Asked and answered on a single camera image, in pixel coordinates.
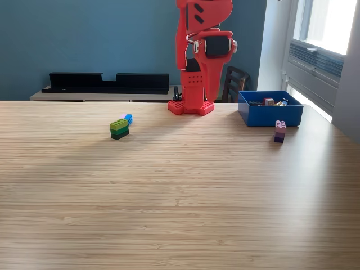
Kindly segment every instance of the blue bin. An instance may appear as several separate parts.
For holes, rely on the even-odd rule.
[[[275,103],[283,98],[290,101],[287,106],[250,106],[249,102],[262,102],[269,97]],[[285,91],[239,92],[238,111],[249,127],[274,127],[275,121],[285,121],[287,127],[297,127],[302,122],[304,105]]]

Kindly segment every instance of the lego stack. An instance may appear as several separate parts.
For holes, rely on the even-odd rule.
[[[275,122],[275,142],[284,143],[286,133],[286,123],[284,121]]]
[[[121,119],[110,124],[111,138],[119,140],[129,135],[129,126],[133,122],[131,114],[123,114]]]

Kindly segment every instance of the red base plate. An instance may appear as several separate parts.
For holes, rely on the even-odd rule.
[[[182,114],[199,114],[206,115],[215,110],[215,104],[205,101],[200,109],[197,110],[186,110],[185,103],[183,101],[169,101],[168,110],[176,115]]]

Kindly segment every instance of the blue lego brick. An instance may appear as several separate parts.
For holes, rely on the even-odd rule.
[[[129,122],[129,125],[133,122],[133,116],[131,114],[127,114],[124,119]]]

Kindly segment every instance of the wood grain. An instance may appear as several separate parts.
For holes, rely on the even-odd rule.
[[[234,104],[0,102],[0,269],[360,269],[360,147],[308,107],[273,132]]]

